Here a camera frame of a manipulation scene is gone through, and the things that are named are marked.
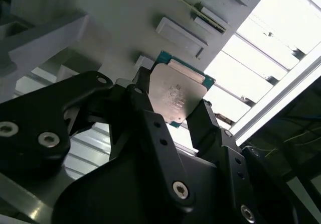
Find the screw hole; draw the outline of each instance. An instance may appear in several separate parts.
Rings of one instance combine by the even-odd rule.
[[[248,210],[245,210],[244,211],[244,214],[245,214],[245,217],[248,218],[248,219],[251,219],[252,218],[252,214],[248,211]]]
[[[157,128],[160,128],[161,127],[161,124],[159,122],[154,122],[154,125],[157,127]]]
[[[2,126],[2,127],[0,128],[0,131],[1,131],[2,133],[10,133],[10,132],[12,131],[12,127],[11,127],[11,126]]]
[[[160,143],[161,143],[162,145],[167,145],[167,141],[164,140],[164,139],[160,139]]]
[[[238,175],[242,180],[244,180],[244,175],[243,175],[242,172],[237,172],[237,175]]]
[[[51,137],[51,136],[45,136],[44,140],[48,143],[52,143],[55,141],[55,138]]]
[[[238,158],[235,158],[235,161],[236,161],[236,163],[238,163],[239,165],[242,164],[242,162],[241,162]]]
[[[182,188],[181,186],[178,186],[176,189],[179,193],[184,193],[184,188]]]

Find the gray metal frame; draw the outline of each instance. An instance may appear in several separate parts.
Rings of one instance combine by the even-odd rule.
[[[11,99],[16,82],[82,38],[89,16],[67,15],[0,41],[0,102]]]

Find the cable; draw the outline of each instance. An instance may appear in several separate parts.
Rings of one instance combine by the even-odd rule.
[[[310,140],[310,141],[308,141],[308,142],[306,142],[306,143],[303,143],[303,144],[295,144],[295,146],[307,145],[307,144],[310,144],[310,143],[312,143],[312,142],[314,142],[314,141],[317,141],[317,140],[319,140],[319,139],[321,139],[321,136],[315,138],[314,140]]]
[[[260,151],[271,151],[272,149],[270,149],[270,150],[264,150],[264,149],[260,149],[260,148],[257,148],[256,146],[254,146],[254,145],[247,145],[247,146],[244,146],[244,148],[242,149],[242,151],[245,149],[245,148],[249,148],[249,147],[251,147],[251,148],[254,148],[254,149],[257,149],[257,150],[260,150]]]
[[[312,131],[314,131],[314,130],[319,130],[319,129],[321,129],[321,127],[317,127],[317,128],[315,128],[315,129],[312,129]],[[291,137],[291,138],[289,138],[289,139],[287,139],[287,140],[284,140],[283,143],[286,143],[286,142],[288,142],[288,141],[290,141],[290,140],[296,139],[296,138],[298,138],[298,137],[300,137],[300,136],[303,136],[303,135],[305,135],[305,134],[307,134],[307,133],[309,133],[309,132],[311,132],[311,130],[306,130],[306,132],[304,132],[304,133],[302,133],[302,134],[299,134],[299,135],[293,136],[293,137]]]
[[[277,150],[277,148],[275,147],[273,150],[271,150],[269,153],[267,153],[266,155],[265,155],[265,157],[267,157],[267,156],[269,156],[270,154],[272,154],[273,153],[273,151],[275,151],[275,150]]]
[[[290,120],[290,119],[287,119],[287,118],[282,118],[281,120],[289,121],[289,122],[291,122],[291,123],[293,123],[293,124],[295,124],[295,125],[298,125],[298,126],[300,126],[300,127],[302,127],[302,128],[305,128],[305,126],[303,126],[303,125],[301,125],[301,124],[299,124],[299,123],[297,123],[297,122],[295,122],[295,121],[293,121],[293,120]],[[311,133],[313,133],[313,134],[315,134],[315,135],[317,135],[317,136],[320,136],[320,137],[321,137],[321,135],[318,134],[318,133],[315,133],[314,130],[308,130],[308,131],[311,132]]]
[[[312,129],[312,131],[314,131],[314,130],[319,130],[319,129],[321,129],[321,127]],[[294,140],[294,139],[296,139],[296,138],[298,138],[298,137],[300,137],[300,136],[303,136],[303,135],[305,135],[305,134],[307,134],[307,133],[311,133],[311,130],[307,130],[306,132],[304,132],[304,133],[302,133],[302,134],[293,136],[293,137],[291,137],[291,138],[283,141],[283,143],[286,143],[286,142],[288,142],[288,141],[290,141],[290,140]],[[317,137],[316,139],[311,140],[311,141],[309,141],[309,142],[303,143],[303,144],[295,144],[295,146],[307,145],[307,144],[312,143],[312,142],[314,142],[314,141],[316,141],[316,140],[319,140],[319,139],[321,139],[321,136],[320,136],[320,137]],[[262,150],[262,151],[270,151],[269,153],[267,153],[267,154],[265,155],[265,157],[267,157],[267,156],[269,156],[270,154],[272,154],[274,151],[277,151],[277,150],[278,150],[278,149],[275,147],[275,148],[272,149],[272,150]]]

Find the bolt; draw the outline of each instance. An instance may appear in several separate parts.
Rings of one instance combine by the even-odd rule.
[[[173,184],[173,190],[180,199],[186,199],[189,196],[189,190],[180,181],[175,181]]]
[[[0,137],[11,137],[18,131],[18,125],[13,122],[0,122]]]
[[[224,130],[224,132],[227,134],[228,137],[232,137],[233,136],[232,133],[230,131],[228,131],[228,130]]]
[[[254,148],[252,148],[251,151],[254,155],[256,155],[257,157],[260,157],[259,153]]]
[[[60,139],[55,133],[44,132],[38,136],[38,142],[47,148],[52,148],[59,144]]]
[[[100,81],[101,83],[107,83],[107,80],[102,77],[98,77],[97,80]]]
[[[134,88],[134,90],[138,93],[142,93],[142,91],[138,87]]]
[[[246,205],[241,205],[241,213],[249,223],[255,223],[254,215]]]

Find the yellow line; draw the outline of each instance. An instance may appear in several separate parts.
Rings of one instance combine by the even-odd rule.
[[[207,15],[203,14],[202,12],[200,12],[196,7],[192,6],[191,4],[189,4],[188,2],[186,2],[185,0],[178,0],[181,3],[185,4],[190,10],[192,10],[194,13],[196,13],[198,16],[206,19],[209,23],[211,23],[213,26],[217,27],[218,29],[222,30],[223,33],[226,31],[226,29],[224,29],[223,27],[221,27],[218,23],[214,22],[211,18],[209,18]]]

